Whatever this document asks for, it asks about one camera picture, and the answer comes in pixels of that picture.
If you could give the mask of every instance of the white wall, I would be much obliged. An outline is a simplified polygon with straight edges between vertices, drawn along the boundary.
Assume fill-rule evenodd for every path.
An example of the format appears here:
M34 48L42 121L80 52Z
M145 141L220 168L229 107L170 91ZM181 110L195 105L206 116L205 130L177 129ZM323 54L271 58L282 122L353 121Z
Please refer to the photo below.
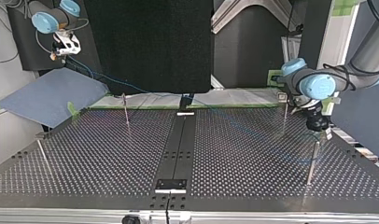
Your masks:
M9 27L7 14L1 9L0 17ZM0 61L12 58L16 52L12 34L0 22ZM9 63L0 63L0 99L34 80L35 73L21 70L19 57ZM0 163L30 145L40 132L39 124L0 110Z

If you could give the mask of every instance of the metal rod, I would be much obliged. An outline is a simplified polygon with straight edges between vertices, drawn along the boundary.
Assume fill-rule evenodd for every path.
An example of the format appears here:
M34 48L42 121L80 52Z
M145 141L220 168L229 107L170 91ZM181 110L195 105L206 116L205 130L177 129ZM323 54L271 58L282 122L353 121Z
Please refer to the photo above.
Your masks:
M320 149L320 142L316 142L315 143L315 147L314 147L314 152L313 152L313 155L312 155L311 167L309 169L309 175L308 175L308 179L306 181L306 185L311 185L312 184L312 177L313 177L313 173L315 171L316 160L317 160L317 157L318 157L318 151L319 151L319 149Z
M38 146L41 150L41 153L42 153L42 157L44 158L44 160L48 160L47 159L47 155L45 154L45 151L44 151L44 148L42 147L42 144L41 144L41 140L40 139L37 139L37 143L38 143Z

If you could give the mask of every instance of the robot end effector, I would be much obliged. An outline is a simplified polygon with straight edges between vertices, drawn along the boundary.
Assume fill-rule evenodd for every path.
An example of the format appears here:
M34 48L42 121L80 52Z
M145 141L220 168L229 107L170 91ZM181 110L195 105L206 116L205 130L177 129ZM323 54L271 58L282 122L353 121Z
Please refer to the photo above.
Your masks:
M367 33L355 56L346 65L314 70L304 59L295 59L282 67L285 83L293 96L294 105L304 110L308 129L322 132L329 128L329 120L321 115L321 101L336 91L355 91L379 85L379 22Z
M88 25L88 20L79 18L80 7L74 0L62 0L57 8L49 8L41 2L31 0L0 0L0 3L16 8L24 14L25 19L27 16L32 18L33 26L37 30L36 40L42 49L50 52L53 61L57 57L78 54L81 51L74 30ZM77 27L79 20L86 21L86 24ZM55 42L52 44L51 50L41 46L38 41L38 32L53 34Z

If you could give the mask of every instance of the black cable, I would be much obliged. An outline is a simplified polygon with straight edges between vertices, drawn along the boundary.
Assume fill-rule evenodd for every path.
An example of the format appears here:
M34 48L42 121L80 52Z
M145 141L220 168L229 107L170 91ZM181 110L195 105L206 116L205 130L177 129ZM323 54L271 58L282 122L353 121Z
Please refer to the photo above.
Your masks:
M356 77L371 77L371 76L378 76L379 75L379 71L377 72L367 72L367 71L362 71L358 68L356 68L352 63L351 63L352 67L356 70L358 70L360 73L363 73L363 74L366 74L366 75L362 75L362 74L359 74L359 73L352 73L352 72L349 72L347 70L343 70L341 68L339 68L339 66L332 66L330 64L327 64L327 63L323 63L323 67L324 68L330 68L330 69L333 69L335 71L339 71L339 72L342 72L342 73L346 73L348 75L352 75L352 76L356 76Z
M379 12L376 10L375 5L372 0L367 0L368 6L373 14L373 16L379 21Z
M15 56L13 56L12 58L4 60L4 61L1 61L0 63L9 63L9 62L13 61L14 59L16 59L18 56L19 56L19 53L17 52L15 54Z
M289 26L291 24L291 19L292 19L292 14L294 13L294 6L295 6L295 0L292 2L291 10L289 12L289 17L288 17L288 35L286 36L286 45L288 48L288 61L289 61L289 47L288 47L288 37L289 37Z
M365 73L365 74L367 74L367 76L379 75L379 71L377 71L377 72L367 72L367 71L364 71L364 70L361 70L361 69L355 67L355 65L353 64L352 61L350 61L350 65L351 65L355 70L359 71L360 73Z

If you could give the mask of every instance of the metal bracket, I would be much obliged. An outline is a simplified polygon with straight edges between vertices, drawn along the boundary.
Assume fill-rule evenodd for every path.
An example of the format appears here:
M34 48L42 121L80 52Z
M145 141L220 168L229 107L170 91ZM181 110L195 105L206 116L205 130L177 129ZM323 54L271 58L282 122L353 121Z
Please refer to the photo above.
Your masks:
M224 86L215 78L215 76L212 75L212 87L216 90L216 91L223 91L225 88Z
M190 109L187 109L187 106L192 104L193 98L195 97L194 93L183 94L180 100L180 108L177 112L178 116L193 116L195 112Z
M225 0L212 18L212 32L217 34L243 9L251 6L265 7L286 27L288 26L292 7L288 0ZM298 15L293 12L289 30L295 30L300 23Z
M155 188L155 193L185 194L186 192L186 179L161 179Z

